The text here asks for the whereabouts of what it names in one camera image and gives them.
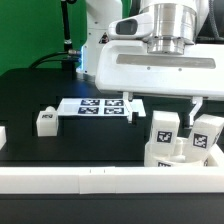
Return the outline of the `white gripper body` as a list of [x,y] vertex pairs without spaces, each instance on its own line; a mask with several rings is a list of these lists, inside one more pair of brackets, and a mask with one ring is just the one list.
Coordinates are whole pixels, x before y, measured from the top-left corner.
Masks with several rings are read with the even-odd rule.
[[150,17],[114,21],[108,28],[95,84],[104,92],[178,97],[224,97],[224,44],[195,44],[154,34]]

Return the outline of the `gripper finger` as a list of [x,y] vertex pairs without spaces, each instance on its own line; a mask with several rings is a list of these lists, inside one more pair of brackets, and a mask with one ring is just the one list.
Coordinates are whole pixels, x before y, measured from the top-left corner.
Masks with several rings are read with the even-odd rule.
[[128,111],[127,120],[131,124],[135,124],[137,121],[138,113],[135,112],[131,106],[131,101],[133,100],[133,94],[130,92],[123,93],[123,102]]
[[203,105],[203,98],[198,96],[193,96],[190,100],[190,109],[187,111],[185,116],[184,127],[192,128],[195,120],[195,116]]

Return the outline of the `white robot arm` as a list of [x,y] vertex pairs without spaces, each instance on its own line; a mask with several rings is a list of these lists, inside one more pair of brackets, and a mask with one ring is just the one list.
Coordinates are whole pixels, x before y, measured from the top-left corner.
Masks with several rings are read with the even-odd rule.
[[224,101],[224,38],[214,0],[85,0],[87,41],[79,76],[103,92],[189,98],[189,122],[205,99]]

